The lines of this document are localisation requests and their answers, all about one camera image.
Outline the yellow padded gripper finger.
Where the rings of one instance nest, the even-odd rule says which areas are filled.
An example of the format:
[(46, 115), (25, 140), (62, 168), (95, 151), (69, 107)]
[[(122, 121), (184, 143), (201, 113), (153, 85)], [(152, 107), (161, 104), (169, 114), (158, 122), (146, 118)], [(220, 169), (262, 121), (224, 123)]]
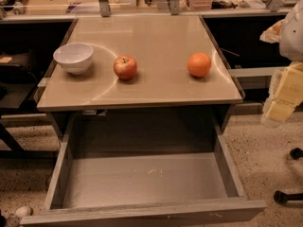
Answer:
[(266, 127), (278, 127), (302, 102), (303, 62), (293, 61), (286, 68), (276, 69), (272, 75), (260, 121)]
[(262, 32), (262, 34), (259, 36), (259, 39), (269, 44), (278, 43), (280, 41), (282, 23), (282, 20), (274, 23), (272, 26)]

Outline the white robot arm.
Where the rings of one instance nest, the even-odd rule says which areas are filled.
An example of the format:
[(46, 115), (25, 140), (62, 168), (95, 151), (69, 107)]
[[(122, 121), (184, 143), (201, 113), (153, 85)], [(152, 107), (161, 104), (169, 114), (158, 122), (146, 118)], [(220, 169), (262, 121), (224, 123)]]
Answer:
[(283, 20), (265, 30), (260, 39), (278, 42), (280, 55), (291, 61), (285, 69), (275, 70), (262, 109), (261, 123), (275, 128), (303, 102), (303, 0)]

